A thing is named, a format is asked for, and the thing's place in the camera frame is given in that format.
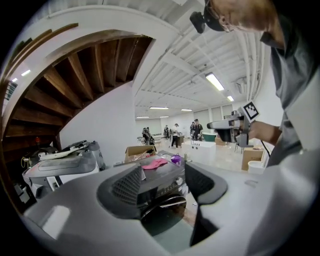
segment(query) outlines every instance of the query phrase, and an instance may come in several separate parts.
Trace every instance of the white box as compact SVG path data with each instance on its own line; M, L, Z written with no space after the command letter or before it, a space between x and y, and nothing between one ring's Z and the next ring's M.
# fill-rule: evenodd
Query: white box
M216 143L207 141L188 141L181 145L182 153L188 155L188 160L213 166L216 158Z

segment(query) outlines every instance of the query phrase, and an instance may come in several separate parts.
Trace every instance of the white ceiling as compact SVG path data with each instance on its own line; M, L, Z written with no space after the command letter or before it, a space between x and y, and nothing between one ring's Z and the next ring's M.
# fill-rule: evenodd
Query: white ceiling
M139 9L146 4L145 1L131 2L139 2ZM149 8L152 9L158 2L148 1ZM135 95L136 116L158 118L181 114L181 109L196 111L226 105L230 103L227 99L229 95L236 102L247 100L247 67L239 35L235 32L216 32L208 28L204 34L198 34L189 17L193 11L203 12L204 7L200 4L202 1L188 0L182 6L175 2L161 1L161 8L155 8L156 11L143 9L175 26L183 32L183 36L163 52L163 56L142 83ZM248 35L243 35L250 68L254 64L250 43L254 42L256 49L260 49L259 35L253 35L254 40L250 43ZM210 72L213 72L223 85L224 91L218 91L206 80L205 75ZM248 72L249 80L252 72L253 68ZM236 82L244 82L242 93L239 92ZM156 110L150 107L169 109Z
M204 0L53 0L26 27L64 9L90 5L119 6L147 13L163 26L178 31L176 38L172 38L172 33L161 35L173 43L154 55L155 65L152 64L145 75L146 69L138 71L136 116L174 116L182 113L181 109L197 111L230 104L229 95L240 102L253 99L257 94L265 50L259 41L260 35L216 32L208 28L204 34L198 34L189 18L194 11L203 12ZM205 75L210 72L225 90L218 91L206 80Z

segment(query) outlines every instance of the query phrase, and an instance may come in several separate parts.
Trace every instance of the ceiling beam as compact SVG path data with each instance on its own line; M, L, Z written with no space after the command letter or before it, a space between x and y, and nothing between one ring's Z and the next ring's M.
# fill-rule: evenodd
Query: ceiling beam
M246 85L245 85L245 92L246 92L246 100L249 100L249 84L250 84L250 63L249 63L249 55L247 50L247 43L245 39L245 34L241 31L235 31L238 41L242 48L242 54L245 63L245 72L246 72Z
M188 62L184 61L182 58L167 52L163 59L164 62L177 67L178 69L183 70L184 72L190 74L190 75L196 75L199 73L199 70L197 70L194 66L190 65Z

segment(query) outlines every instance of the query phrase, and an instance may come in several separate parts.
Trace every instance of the gray shirt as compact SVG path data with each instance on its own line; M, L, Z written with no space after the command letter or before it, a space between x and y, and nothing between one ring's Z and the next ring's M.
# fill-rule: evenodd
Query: gray shirt
M290 17L279 13L278 10L278 18L284 36L284 49L277 45L269 33L264 33L261 37L261 42L271 46L276 95L280 98L284 110L280 126L282 134L272 151L268 166L278 165L286 156L302 148L286 111L306 89L318 68L307 42Z

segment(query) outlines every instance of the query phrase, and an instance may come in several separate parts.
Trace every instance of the wooden stair tread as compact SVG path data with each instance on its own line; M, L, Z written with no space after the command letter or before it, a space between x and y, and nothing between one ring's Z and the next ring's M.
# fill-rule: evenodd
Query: wooden stair tread
M134 54L139 38L121 39L118 46L118 58L116 67L116 80L125 82L130 66L131 59Z
M64 121L60 117L50 115L32 108L27 108L23 105L18 107L12 119L46 125L64 125Z
M38 87L33 86L24 96L25 99L66 117L73 116L73 110L49 96Z
M54 67L51 67L43 77L70 103L76 107L82 108L82 101L80 98L71 90L71 88L67 85L65 80L60 76L57 70Z

